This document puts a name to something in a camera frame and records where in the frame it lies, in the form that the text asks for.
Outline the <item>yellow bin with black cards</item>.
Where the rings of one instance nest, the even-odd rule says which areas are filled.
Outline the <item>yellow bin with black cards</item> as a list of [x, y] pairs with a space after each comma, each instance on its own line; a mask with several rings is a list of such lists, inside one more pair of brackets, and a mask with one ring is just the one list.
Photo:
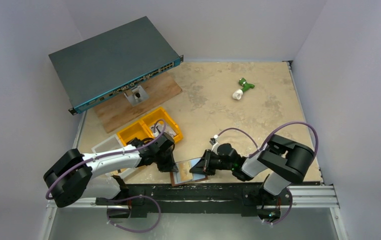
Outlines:
[[150, 128], [142, 120], [137, 120], [129, 126], [122, 128], [116, 135], [123, 146], [126, 146], [127, 143], [134, 138], [143, 140], [154, 137]]

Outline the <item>white bin with gold cards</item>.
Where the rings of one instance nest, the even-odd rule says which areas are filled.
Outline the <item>white bin with gold cards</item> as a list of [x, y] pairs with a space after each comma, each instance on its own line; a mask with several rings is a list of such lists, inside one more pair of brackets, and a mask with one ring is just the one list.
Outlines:
[[[124, 145], [118, 138], [116, 134], [111, 135], [107, 139], [103, 140], [102, 142], [98, 143], [94, 147], [91, 148], [91, 151], [93, 153], [101, 153], [101, 152], [107, 152], [107, 151], [113, 151], [123, 148]], [[117, 171], [113, 171], [111, 174], [113, 176], [119, 176], [121, 179], [127, 179], [132, 174], [134, 174], [138, 169], [137, 168], [122, 168]]]

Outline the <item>green and white plastic fitting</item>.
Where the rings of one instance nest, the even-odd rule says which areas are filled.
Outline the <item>green and white plastic fitting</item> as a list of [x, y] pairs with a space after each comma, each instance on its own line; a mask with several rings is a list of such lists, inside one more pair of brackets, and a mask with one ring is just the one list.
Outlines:
[[232, 94], [232, 98], [234, 100], [240, 100], [243, 96], [243, 94], [250, 90], [250, 89], [254, 89], [255, 88], [255, 85], [252, 84], [252, 83], [248, 83], [247, 80], [244, 78], [244, 77], [241, 77], [239, 80], [238, 80], [238, 84], [241, 86], [240, 89], [237, 89], [233, 94]]

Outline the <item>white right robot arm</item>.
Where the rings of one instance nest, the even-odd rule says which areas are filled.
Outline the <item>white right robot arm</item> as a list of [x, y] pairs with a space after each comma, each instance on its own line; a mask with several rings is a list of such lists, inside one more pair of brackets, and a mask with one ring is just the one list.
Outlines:
[[238, 154], [229, 143], [216, 143], [189, 171], [212, 176], [217, 170], [230, 170], [233, 176], [245, 182], [270, 169], [272, 173], [266, 177], [259, 192], [278, 196], [290, 184], [303, 182], [314, 159], [315, 151], [307, 145], [274, 134], [265, 149], [248, 157]]

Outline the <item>yellow bin with silver cards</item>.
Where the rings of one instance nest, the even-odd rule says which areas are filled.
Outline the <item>yellow bin with silver cards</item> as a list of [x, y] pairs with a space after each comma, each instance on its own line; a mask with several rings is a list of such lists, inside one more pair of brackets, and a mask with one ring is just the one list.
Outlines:
[[145, 114], [141, 120], [148, 129], [150, 137], [157, 137], [163, 128], [165, 128], [164, 132], [169, 134], [175, 143], [183, 139], [183, 134], [179, 126], [163, 107], [158, 107]]

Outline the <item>grey network switch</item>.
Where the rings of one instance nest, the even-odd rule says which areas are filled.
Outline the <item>grey network switch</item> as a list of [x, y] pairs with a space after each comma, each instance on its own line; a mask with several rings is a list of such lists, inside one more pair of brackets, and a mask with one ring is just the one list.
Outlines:
[[143, 16], [48, 55], [77, 115], [179, 66], [179, 55]]

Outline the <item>plywood board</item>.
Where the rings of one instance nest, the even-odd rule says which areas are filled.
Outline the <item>plywood board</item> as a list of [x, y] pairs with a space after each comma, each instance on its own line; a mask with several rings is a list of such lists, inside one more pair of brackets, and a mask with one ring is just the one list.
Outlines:
[[168, 72], [140, 84], [134, 91], [121, 93], [93, 107], [106, 133], [137, 119], [182, 92]]

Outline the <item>brown leather card holder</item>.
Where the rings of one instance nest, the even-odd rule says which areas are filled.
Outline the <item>brown leather card holder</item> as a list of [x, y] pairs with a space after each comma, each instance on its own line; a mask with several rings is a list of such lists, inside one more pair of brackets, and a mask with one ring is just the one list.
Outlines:
[[176, 167], [178, 171], [170, 173], [171, 185], [175, 187], [207, 180], [207, 175], [190, 172], [190, 169], [194, 167], [200, 160], [201, 158], [198, 157], [177, 162]]

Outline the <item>black metal base rail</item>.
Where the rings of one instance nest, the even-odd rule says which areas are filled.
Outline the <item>black metal base rail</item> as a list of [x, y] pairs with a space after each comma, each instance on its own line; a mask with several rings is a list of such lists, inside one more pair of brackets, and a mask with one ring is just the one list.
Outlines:
[[126, 213], [113, 213], [115, 218], [145, 218], [149, 213], [163, 214], [237, 214], [276, 220], [293, 204], [290, 191], [278, 196], [262, 190], [260, 182], [170, 184], [129, 184], [114, 199], [98, 197], [97, 206]]

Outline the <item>grey metal bracket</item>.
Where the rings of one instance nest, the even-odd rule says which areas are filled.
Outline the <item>grey metal bracket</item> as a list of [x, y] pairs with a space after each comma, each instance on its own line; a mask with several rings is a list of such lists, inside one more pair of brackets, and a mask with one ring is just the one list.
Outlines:
[[150, 98], [148, 93], [141, 85], [137, 85], [129, 90], [126, 90], [124, 92], [124, 96], [133, 107], [143, 103]]

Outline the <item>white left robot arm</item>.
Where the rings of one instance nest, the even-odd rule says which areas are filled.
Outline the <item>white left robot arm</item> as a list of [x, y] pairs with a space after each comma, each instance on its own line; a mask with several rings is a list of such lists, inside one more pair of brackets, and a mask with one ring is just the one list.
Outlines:
[[149, 142], [134, 138], [122, 148], [104, 152], [81, 153], [77, 148], [70, 149], [43, 175], [48, 187], [45, 198], [55, 201], [59, 208], [82, 198], [113, 199], [122, 190], [121, 181], [100, 187], [94, 181], [97, 177], [152, 164], [156, 164], [159, 172], [176, 172], [174, 147], [174, 139], [161, 133]]

